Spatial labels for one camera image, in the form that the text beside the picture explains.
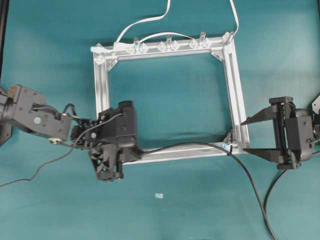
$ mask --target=screw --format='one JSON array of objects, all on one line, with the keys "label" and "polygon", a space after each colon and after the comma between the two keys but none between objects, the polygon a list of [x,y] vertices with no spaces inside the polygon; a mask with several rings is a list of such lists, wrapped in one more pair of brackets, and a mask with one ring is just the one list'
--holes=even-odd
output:
[{"label": "screw", "polygon": [[34,119],[33,119],[33,122],[35,123],[35,124],[40,124],[41,123],[41,118],[40,117],[35,117]]}]

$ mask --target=rectangular frame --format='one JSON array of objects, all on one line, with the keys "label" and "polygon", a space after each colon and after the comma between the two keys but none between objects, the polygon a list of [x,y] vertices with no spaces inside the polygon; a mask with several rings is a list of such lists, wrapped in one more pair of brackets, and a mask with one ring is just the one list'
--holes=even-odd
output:
[{"label": "rectangular frame", "polygon": [[[110,108],[109,79],[108,72],[120,61],[135,59],[151,59],[171,56],[184,56],[194,54],[211,54],[223,62],[225,80],[228,91],[229,106],[232,120],[232,128],[223,142],[213,142],[219,147],[228,149],[232,145],[233,154],[244,154],[244,148],[250,147],[248,127],[241,126],[246,118],[245,103],[240,81],[237,54],[234,39],[230,41],[230,33],[227,32],[221,37],[209,37],[208,47],[196,39],[196,47],[190,45],[190,40],[177,40],[179,48],[176,50],[160,50],[159,45],[163,42],[143,43],[147,51],[144,53],[136,50],[128,51],[128,48],[116,48],[114,46],[103,47],[100,44],[91,47],[93,52],[94,84],[96,112],[98,113]],[[125,164],[153,163],[170,160],[203,158],[226,155],[223,151],[208,146],[184,145],[168,150],[145,155],[141,160]]]}]

